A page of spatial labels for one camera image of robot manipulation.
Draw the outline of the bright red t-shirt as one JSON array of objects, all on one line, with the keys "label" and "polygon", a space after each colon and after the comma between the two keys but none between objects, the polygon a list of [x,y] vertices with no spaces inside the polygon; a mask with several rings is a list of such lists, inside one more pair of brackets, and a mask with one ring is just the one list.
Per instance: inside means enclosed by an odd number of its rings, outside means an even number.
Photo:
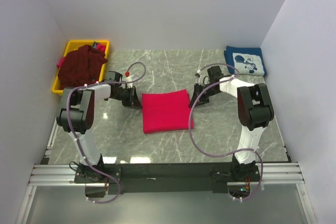
[{"label": "bright red t-shirt", "polygon": [[169,93],[142,94],[143,133],[188,130],[191,108],[187,90]]}]

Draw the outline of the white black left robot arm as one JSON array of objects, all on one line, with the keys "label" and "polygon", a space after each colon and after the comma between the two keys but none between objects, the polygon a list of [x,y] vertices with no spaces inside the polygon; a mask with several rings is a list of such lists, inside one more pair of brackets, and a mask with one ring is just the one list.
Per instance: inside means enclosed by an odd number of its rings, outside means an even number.
[{"label": "white black left robot arm", "polygon": [[126,72],[122,75],[108,71],[103,82],[78,88],[65,88],[58,107],[56,122],[67,132],[79,153],[76,176],[99,183],[104,179],[105,170],[102,154],[96,147],[93,132],[95,104],[101,100],[115,99],[124,107],[141,109],[142,105],[133,85],[141,80],[137,75]]}]

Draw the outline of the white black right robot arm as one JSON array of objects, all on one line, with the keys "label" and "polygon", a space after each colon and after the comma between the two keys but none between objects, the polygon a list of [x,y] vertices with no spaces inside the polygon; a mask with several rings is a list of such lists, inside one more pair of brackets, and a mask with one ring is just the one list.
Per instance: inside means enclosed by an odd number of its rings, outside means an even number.
[{"label": "white black right robot arm", "polygon": [[224,75],[219,65],[206,66],[207,75],[199,69],[195,76],[193,96],[189,104],[188,130],[191,131],[192,114],[195,107],[209,103],[209,98],[219,93],[227,93],[237,99],[238,119],[241,134],[238,148],[231,152],[230,177],[241,182],[257,171],[256,150],[260,138],[274,119],[274,109],[268,88],[264,83],[253,84],[239,80],[238,70],[232,66],[234,73]]}]

